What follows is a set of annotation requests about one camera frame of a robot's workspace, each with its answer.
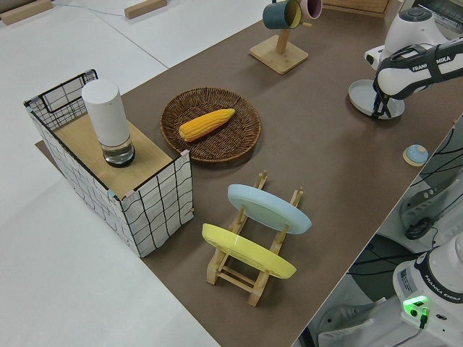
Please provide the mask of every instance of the corn cob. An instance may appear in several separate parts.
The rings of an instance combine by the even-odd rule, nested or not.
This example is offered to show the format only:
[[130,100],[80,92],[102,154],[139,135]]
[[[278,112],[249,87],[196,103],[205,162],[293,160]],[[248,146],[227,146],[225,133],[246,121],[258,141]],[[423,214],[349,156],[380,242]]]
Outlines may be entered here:
[[186,142],[195,141],[225,124],[233,114],[234,108],[222,108],[203,114],[187,123],[183,123],[179,128],[180,136]]

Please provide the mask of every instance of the blue plate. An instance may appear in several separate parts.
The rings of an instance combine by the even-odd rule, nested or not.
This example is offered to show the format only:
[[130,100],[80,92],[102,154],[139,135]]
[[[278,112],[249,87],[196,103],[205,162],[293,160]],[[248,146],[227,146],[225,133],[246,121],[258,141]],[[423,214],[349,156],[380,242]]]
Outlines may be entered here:
[[269,228],[282,231],[288,225],[288,234],[303,234],[312,221],[297,207],[263,190],[232,184],[228,198],[237,209],[245,207],[245,215]]

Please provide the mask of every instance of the woven tray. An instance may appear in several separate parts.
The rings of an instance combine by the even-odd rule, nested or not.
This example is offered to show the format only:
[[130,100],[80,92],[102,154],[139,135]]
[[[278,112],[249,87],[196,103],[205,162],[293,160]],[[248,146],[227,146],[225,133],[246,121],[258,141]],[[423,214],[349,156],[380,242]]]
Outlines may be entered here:
[[[193,142],[180,137],[183,123],[220,108],[235,109],[223,126]],[[247,100],[229,90],[211,87],[188,90],[172,99],[160,125],[164,139],[177,152],[189,150],[191,159],[204,163],[238,159],[251,151],[260,135],[260,117]]]

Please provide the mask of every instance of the table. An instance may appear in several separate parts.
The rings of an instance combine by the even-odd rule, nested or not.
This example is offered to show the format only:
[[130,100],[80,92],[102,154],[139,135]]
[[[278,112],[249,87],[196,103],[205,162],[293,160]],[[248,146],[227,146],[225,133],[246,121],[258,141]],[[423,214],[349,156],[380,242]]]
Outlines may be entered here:
[[[258,22],[122,96],[129,120],[171,155],[158,119],[185,90],[230,89],[261,115],[248,162],[193,166],[195,218],[143,259],[221,346],[290,346],[418,174],[403,150],[420,143],[433,152],[460,115],[461,80],[413,95],[390,121],[373,121],[350,104],[349,85],[373,77],[363,53],[382,44],[389,21],[325,11],[311,29],[292,31],[289,41],[309,58],[283,76],[248,54],[275,34]],[[235,286],[205,282],[213,248],[201,225],[227,227],[235,214],[227,187],[252,185],[263,169],[276,196],[288,200],[304,187],[300,209],[313,227],[286,238],[280,255],[298,270],[289,280],[271,279],[254,308]],[[242,235],[259,244],[273,238],[251,221]]]

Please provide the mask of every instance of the white floor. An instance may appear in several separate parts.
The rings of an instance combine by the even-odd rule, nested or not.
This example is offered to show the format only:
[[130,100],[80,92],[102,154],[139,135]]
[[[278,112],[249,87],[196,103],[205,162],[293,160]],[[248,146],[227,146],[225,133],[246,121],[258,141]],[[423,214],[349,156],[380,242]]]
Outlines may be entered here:
[[0,346],[217,346],[35,147],[23,102],[96,69],[125,93],[260,20],[267,0],[56,0],[0,22]]

